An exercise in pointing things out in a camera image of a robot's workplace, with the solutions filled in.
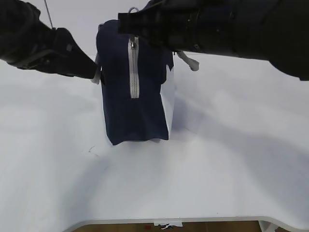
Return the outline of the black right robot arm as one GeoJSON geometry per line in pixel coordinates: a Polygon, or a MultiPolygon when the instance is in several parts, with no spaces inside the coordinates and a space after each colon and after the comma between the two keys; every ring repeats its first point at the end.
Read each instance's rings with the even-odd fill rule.
{"type": "Polygon", "coordinates": [[[172,51],[266,60],[309,79],[306,0],[152,0],[119,13],[118,31],[172,51]]]}

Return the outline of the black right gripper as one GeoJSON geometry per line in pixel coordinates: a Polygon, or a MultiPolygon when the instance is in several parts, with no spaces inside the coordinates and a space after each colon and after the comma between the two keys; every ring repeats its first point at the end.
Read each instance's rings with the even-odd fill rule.
{"type": "Polygon", "coordinates": [[[141,11],[118,14],[118,32],[141,34],[149,43],[172,51],[203,52],[197,38],[203,0],[151,0],[141,11]]]}

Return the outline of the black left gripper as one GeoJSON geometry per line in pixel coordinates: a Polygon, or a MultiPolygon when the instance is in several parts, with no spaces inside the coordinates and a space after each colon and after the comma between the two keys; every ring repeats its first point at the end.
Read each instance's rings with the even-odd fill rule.
{"type": "Polygon", "coordinates": [[[66,28],[50,28],[29,2],[0,2],[0,58],[22,70],[93,79],[97,64],[66,28]]]}

